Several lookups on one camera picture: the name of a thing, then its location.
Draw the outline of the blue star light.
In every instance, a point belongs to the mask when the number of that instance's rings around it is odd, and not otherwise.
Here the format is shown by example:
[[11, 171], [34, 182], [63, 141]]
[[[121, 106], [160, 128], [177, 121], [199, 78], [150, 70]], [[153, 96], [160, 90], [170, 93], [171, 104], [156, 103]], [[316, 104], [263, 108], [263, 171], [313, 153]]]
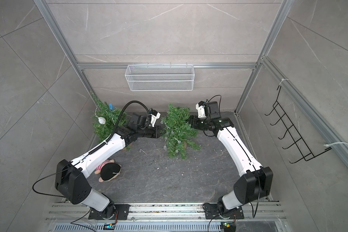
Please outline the blue star light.
[[111, 103], [108, 106], [111, 111], [114, 111], [115, 107]]

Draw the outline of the metal base rail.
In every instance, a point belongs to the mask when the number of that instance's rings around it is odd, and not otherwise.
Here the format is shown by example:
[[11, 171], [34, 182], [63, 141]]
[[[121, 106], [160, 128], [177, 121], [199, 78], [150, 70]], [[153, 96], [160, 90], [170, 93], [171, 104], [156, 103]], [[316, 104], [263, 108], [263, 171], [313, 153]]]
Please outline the metal base rail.
[[[44, 213], [45, 222], [67, 222], [78, 219], [89, 211], [84, 205], [54, 203]], [[118, 222], [151, 221], [287, 221], [279, 202], [261, 202], [253, 217], [250, 204], [219, 216], [216, 203], [117, 203]]]

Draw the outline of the small green christmas tree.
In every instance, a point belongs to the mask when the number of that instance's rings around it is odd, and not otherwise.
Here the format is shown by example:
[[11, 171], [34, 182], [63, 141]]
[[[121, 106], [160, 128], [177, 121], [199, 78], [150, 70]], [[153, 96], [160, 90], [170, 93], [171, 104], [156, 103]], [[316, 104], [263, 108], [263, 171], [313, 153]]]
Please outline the small green christmas tree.
[[92, 115], [92, 118], [95, 119], [93, 123], [94, 133], [98, 137], [98, 142], [101, 143], [113, 132], [121, 109], [110, 107], [109, 104], [102, 102], [94, 93], [91, 93], [91, 96], [97, 105]]
[[187, 148], [200, 150], [200, 145], [193, 142], [198, 131], [191, 127], [191, 117], [188, 107], [177, 107], [172, 103], [168, 105], [167, 115], [163, 118], [166, 133], [164, 148], [170, 158], [187, 158]]

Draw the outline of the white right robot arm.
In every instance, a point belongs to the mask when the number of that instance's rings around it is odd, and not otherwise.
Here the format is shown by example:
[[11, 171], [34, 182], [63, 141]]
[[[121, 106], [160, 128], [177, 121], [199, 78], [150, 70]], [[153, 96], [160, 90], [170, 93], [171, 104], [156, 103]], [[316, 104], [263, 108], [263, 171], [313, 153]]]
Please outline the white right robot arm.
[[211, 131], [225, 146], [232, 157], [239, 173], [239, 179], [233, 190], [218, 200], [218, 213], [227, 217], [232, 210], [259, 202], [261, 198], [270, 195], [273, 172], [269, 167], [263, 167], [247, 149], [229, 118], [223, 118], [216, 101], [200, 101], [196, 104], [198, 116], [190, 116], [188, 122], [192, 128], [201, 131]]

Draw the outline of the clear bulb string light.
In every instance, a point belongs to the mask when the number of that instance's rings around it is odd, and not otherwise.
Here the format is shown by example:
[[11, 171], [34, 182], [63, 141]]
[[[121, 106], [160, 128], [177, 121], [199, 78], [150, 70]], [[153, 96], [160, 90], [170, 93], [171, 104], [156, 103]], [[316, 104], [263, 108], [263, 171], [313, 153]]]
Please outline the clear bulb string light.
[[167, 115], [164, 118], [166, 126], [165, 147], [170, 158], [187, 158], [187, 141], [189, 139], [189, 124], [184, 120]]

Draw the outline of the white cloud light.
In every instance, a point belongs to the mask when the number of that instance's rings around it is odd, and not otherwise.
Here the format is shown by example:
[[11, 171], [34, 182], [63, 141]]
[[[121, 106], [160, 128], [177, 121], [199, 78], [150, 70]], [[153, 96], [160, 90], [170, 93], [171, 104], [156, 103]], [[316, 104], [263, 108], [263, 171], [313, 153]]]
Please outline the white cloud light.
[[104, 117], [98, 117], [98, 122], [101, 124], [101, 125], [105, 125], [106, 124], [106, 119]]

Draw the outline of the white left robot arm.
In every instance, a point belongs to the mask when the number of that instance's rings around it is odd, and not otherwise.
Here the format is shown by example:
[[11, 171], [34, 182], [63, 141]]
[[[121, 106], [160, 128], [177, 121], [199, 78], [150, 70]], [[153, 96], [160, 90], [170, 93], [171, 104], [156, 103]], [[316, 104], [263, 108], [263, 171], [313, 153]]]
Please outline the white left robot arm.
[[87, 178], [99, 166], [102, 166], [100, 174], [105, 176], [104, 181], [117, 176], [119, 172], [112, 170], [119, 165], [106, 163], [106, 160], [140, 137], [159, 138], [161, 126], [156, 125], [159, 118], [160, 113], [155, 110], [151, 110], [147, 116], [133, 114], [128, 123], [117, 127], [89, 152], [72, 161], [60, 161], [57, 165], [55, 189], [72, 204], [83, 204], [99, 212], [103, 219], [111, 219], [116, 211], [113, 200], [94, 190]]

